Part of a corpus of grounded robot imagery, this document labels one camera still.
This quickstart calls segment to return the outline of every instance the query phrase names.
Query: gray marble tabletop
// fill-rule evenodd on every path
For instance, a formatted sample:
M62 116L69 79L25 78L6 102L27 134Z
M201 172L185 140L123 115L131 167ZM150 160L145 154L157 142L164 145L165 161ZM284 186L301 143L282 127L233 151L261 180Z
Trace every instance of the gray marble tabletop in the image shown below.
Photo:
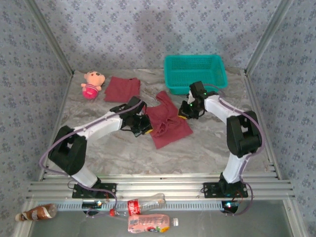
M251 109L247 99L242 70L226 69L228 86L224 89L225 100L242 110ZM141 98L149 107L159 105L158 92L166 90L176 107L185 96L172 95L164 84L163 69L113 70L105 73L106 81L94 101L86 100L81 93L83 73L76 71L70 85L63 110L61 126L75 127L93 121L121 103L104 101L104 90L111 76L137 77L141 80ZM226 126L211 113L199 120L188 120L193 134L161 149L156 149L150 135L137 138L131 132L116 131L88 143L86 164L95 174L179 174L217 173L227 164L229 150L226 145ZM246 171L266 171L269 160L266 152L252 159ZM56 165L49 163L50 168Z

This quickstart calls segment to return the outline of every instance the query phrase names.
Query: plush toy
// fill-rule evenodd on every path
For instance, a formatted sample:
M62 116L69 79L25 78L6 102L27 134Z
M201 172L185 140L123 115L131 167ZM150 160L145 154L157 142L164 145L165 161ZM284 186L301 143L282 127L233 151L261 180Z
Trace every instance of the plush toy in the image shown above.
M99 91L101 91L105 76L99 72L93 71L84 74L84 79L87 80L87 84L81 84L83 96L88 100L95 99L98 96Z

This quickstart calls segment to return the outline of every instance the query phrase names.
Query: brown bottle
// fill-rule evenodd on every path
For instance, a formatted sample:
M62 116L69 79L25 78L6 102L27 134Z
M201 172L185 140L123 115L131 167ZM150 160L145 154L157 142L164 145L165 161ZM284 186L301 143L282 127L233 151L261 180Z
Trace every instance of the brown bottle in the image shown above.
M57 207L55 204L37 206L29 211L19 213L15 216L16 221L39 221L55 217Z

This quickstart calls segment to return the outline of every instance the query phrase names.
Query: metal extrusion bar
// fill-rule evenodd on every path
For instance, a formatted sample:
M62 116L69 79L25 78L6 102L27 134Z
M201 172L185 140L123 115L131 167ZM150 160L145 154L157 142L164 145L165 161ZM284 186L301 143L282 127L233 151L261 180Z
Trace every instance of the metal extrusion bar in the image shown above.
M53 144L54 143L55 137L56 137L57 132L58 132L58 128L60 127L61 118L62 118L62 115L63 115L63 110L64 110L64 107L65 107L65 104L66 104L66 98L67 98L68 93L69 93L69 88L70 88L70 84L72 82L72 79L73 79L73 76L71 75L70 78L69 78L69 81L67 83L67 86L66 86L65 94L64 94L64 97L63 97L63 100L62 100L62 103L61 103L61 107L60 107L59 112L58 112L57 120L56 120L54 129L53 129L53 132L52 132L52 136L51 136L51 138L49 140L49 144ZM47 160L48 160L47 158L44 160L44 165L47 165ZM44 175L45 175L45 170L41 169L41 171L39 173L39 180L40 181L43 179Z
M276 174L279 178L281 178L281 171L280 171L280 168L279 166L277 165L277 159L276 159L276 156L273 152L273 149L272 149L272 142L271 142L271 139L270 139L270 136L268 136L268 129L267 129L267 126L266 126L266 123L264 121L264 118L263 118L263 114L261 112L261 109L260 109L260 106L259 106L259 102L258 102L258 99L257 97L255 96L255 89L253 87L253 84L252 84L252 81L251 79L249 79L247 76L245 76L245 86L246 86L246 89L247 89L247 94L249 95L249 99L250 99L250 102L251 102L251 105L252 105L252 108L253 110L256 112L256 114L258 115L257 118L258 118L258 122L260 124L260 126L262 127L265 135L266 135L266 151L268 153L268 158L270 160L270 162L272 162L274 165L274 168L276 170Z
M292 185L288 180L279 180L266 176L274 172L244 175L245 182L250 183L256 200L293 199ZM164 193L167 201L193 201L205 199L200 192L205 182L218 182L218 175L185 174L185 175L114 175L100 177L104 183L117 183L117 197L126 201L137 197ZM73 190L67 187L70 179L48 179L32 182L27 199L36 201L60 201L72 199ZM230 200L231 198L212 198L211 200Z
M267 28L265 29L262 37L254 50L248 65L246 67L247 76L251 75L259 63L263 53L265 52L266 48L268 47L272 37L277 32L279 25L282 23L288 9L292 5L293 0L281 0L279 5L277 6L272 19L270 20Z
M51 47L52 51L55 53L58 61L60 62L61 66L64 68L65 72L71 76L72 75L72 69L69 65L69 62L63 52L63 50L60 48L52 30L50 29L48 23L45 20L45 17L43 16L42 12L40 11L38 5L34 0L24 0L26 6L29 8L31 14L34 17L34 20L38 24L40 30L44 34L44 36L47 39L47 42L49 46Z
M302 214L300 213L298 203L296 200L283 200L284 208L290 223L293 235L296 237L309 236L306 226L304 224Z

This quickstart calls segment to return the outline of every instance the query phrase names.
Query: cable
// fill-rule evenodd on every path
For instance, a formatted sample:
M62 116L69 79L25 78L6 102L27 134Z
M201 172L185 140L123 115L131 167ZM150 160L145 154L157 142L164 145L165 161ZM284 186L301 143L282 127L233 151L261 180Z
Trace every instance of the cable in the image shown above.
M78 130L75 130L75 131L73 131L73 132L71 132L71 133L69 133L69 134L63 136L62 138L58 139L53 145L51 145L51 146L47 149L47 151L46 151L46 152L41 156L41 158L39 159L39 165L40 165L40 167L41 167L42 169L44 169L44 170L47 170L47 171L50 171L50 172L53 172L53 173L57 173L57 174L61 174L61 175L68 176L68 174L65 173L65 172L61 172L61 171L49 169L48 167L45 167L45 166L43 165L44 159L48 156L49 152L52 151L59 143L61 143L61 142L64 141L65 139L67 139L67 138L69 138L69 137L71 137L71 136L77 134L78 132L81 132L81 131L83 131L83 130L85 130L85 129L89 129L90 127L92 127L92 126L94 126L94 125L97 125L97 124L99 124L100 122L103 122L103 121L105 121L105 120L108 120L108 119L110 119L110 118L113 118L114 116L117 116L117 115L120 115L120 114L129 112L129 111L131 111L131 110L137 108L138 106L140 106L140 105L142 104L142 102L143 102L143 101L140 100L136 105L134 105L133 107L131 107L131 108L129 108L129 109L126 109L126 110L117 112L117 113L112 114L112 115L109 115L109 116L107 116L107 117L105 117L105 118L101 118L101 119L99 119L99 120L97 120L97 121L95 121L95 122L93 122L93 123L91 123L91 124L89 124L89 125L87 125L87 126L85 126L85 127L83 127L83 128L80 128L80 129L78 129ZM106 189L94 189L94 188L90 188L90 187L87 187L87 186L85 186L85 185L83 185L83 184L81 184L81 183L79 183L79 182L78 182L78 185L80 185L80 186L83 187L84 189L87 189L87 190L90 190L90 191L98 191L98 192L105 192L105 193L111 194L111 195L114 197L114 199L115 199L115 204L114 204L114 206L113 206L113 209L116 208L116 205L117 205L117 203L118 203L118 198L117 198L117 196L116 196L113 192L111 192L111 191L109 191L109 190L106 190Z
M219 91L221 91L221 92L224 94L224 92L223 92L220 88L218 88L217 86L215 86L215 85L212 85L212 84L204 84L204 85L206 85L206 86L212 86L212 87L218 89ZM261 135L261 138L262 138L261 147L260 147L255 153L251 153L251 154L249 154L248 156L246 156L246 158L245 158L245 160L244 160L244 162L243 162L243 164L242 164L242 166L241 166L241 169L239 170L239 179L240 179L240 181L241 181L243 184L245 184L246 186L248 186L249 189L250 189L250 193L251 193L250 203L249 203L249 205L248 205L243 211L241 211L241 212L239 212L239 213L237 213L237 214L234 214L234 213L227 213L227 214L228 214L228 215L231 215L231 216L240 216L240 215L244 214L246 211L248 211L249 208L252 206L252 203L253 203L253 189L252 189L252 187L251 187L251 185L250 185L249 183L247 183L247 182L245 182L245 181L243 180L243 178L242 178L242 173L243 173L244 169L246 168L246 165L247 165L249 159L250 159L251 157L253 157L253 156L255 156L255 155L257 155L257 154L259 154L259 153L261 153L261 152L263 151L263 149L264 149L264 147L265 147L266 139L265 139L265 136L263 135L263 134L264 134L264 133L263 133L263 130L261 129L261 127L259 126L259 124L258 124L252 117L250 117L250 116L249 116L248 114L246 114L245 112L243 112L243 111L241 111L241 110L239 110L239 109L237 109L237 108L235 108L235 107L231 107L230 105L224 103L224 102L222 101L222 99L221 99L221 96L218 97L218 101L219 101L219 103L220 103L221 105L223 105L225 108L227 108L227 109L229 109L229 110L231 110L231 111L233 111L233 112L237 112L237 113L239 113L239 114L245 116L247 119L249 119L249 120L257 127L257 129L259 130L259 133L260 133L260 135Z
M131 129L121 129L121 131L124 131L124 132L132 132Z
M69 187L69 184L70 184L71 181L68 182L67 186L68 186L69 189L74 190L74 188L70 188L70 187Z
M239 204L241 204L241 203L242 203L242 201L243 201L243 196L242 196L241 192L240 192L240 191L238 191L238 190L235 192L235 196L234 196L234 198L231 200L231 202L232 202L232 201L234 201L234 200L235 200L235 198L237 198L237 194L239 194L239 196L241 197L241 201L240 201L240 203L239 203Z
M203 113L199 115L198 117L202 117L205 114L205 110L203 110Z

